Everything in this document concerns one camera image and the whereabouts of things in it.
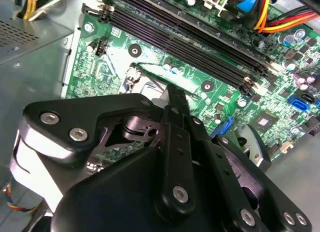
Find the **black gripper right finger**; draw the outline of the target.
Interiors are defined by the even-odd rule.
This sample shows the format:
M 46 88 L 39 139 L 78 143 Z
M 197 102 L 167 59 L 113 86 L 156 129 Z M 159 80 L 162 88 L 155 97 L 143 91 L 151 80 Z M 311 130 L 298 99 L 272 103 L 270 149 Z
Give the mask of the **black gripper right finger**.
M 310 232 L 308 217 L 228 138 L 211 138 L 184 96 L 200 208 L 186 232 Z

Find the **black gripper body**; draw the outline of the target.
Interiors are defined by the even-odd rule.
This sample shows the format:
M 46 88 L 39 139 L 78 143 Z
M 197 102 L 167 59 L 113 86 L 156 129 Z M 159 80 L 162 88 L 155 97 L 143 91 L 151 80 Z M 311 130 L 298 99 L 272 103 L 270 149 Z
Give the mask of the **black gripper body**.
M 185 219 L 163 219 L 155 209 L 160 152 L 143 149 L 69 189 L 51 222 L 53 232 L 250 232 L 243 220 L 227 224 L 222 195 L 206 169 L 193 164 L 196 207 Z

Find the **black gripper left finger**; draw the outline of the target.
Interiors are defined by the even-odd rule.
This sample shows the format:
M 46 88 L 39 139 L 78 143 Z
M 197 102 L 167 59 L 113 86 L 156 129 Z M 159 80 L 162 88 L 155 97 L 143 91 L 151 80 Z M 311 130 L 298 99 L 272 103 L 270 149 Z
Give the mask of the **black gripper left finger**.
M 170 84 L 159 99 L 127 93 L 34 102 L 17 134 L 19 182 L 55 213 L 77 183 L 143 149 L 160 152 L 154 207 L 162 215 L 196 208 L 185 92 Z

